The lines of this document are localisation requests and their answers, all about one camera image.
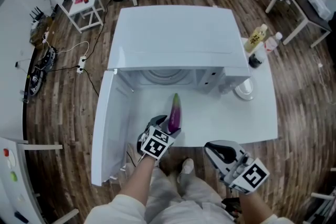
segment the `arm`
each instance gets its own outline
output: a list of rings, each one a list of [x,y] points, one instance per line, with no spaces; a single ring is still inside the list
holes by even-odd
[[[151,156],[146,156],[140,161],[119,194],[132,197],[146,206],[154,164],[155,159]]]
[[[260,224],[273,215],[258,193],[239,194],[245,224]]]

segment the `power strip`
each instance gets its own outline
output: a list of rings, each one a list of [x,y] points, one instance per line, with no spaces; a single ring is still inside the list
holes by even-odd
[[[77,73],[83,73],[83,69],[85,67],[85,60],[86,60],[86,56],[82,56],[79,58],[79,62],[78,62],[79,67],[77,68]]]

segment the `shoe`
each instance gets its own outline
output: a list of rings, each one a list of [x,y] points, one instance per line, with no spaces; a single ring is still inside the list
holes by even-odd
[[[177,182],[180,183],[180,178],[182,174],[191,174],[191,172],[194,170],[194,161],[193,159],[186,159],[182,164],[182,170],[177,177]]]

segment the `microwave door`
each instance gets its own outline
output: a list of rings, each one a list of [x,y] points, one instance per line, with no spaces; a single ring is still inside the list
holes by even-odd
[[[101,186],[125,163],[132,94],[119,74],[104,72],[92,140],[91,182],[94,185]]]

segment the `eggplant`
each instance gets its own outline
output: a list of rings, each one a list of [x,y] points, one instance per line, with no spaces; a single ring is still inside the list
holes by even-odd
[[[181,102],[180,97],[176,93],[173,98],[172,110],[169,116],[168,131],[174,133],[180,128],[181,123]]]

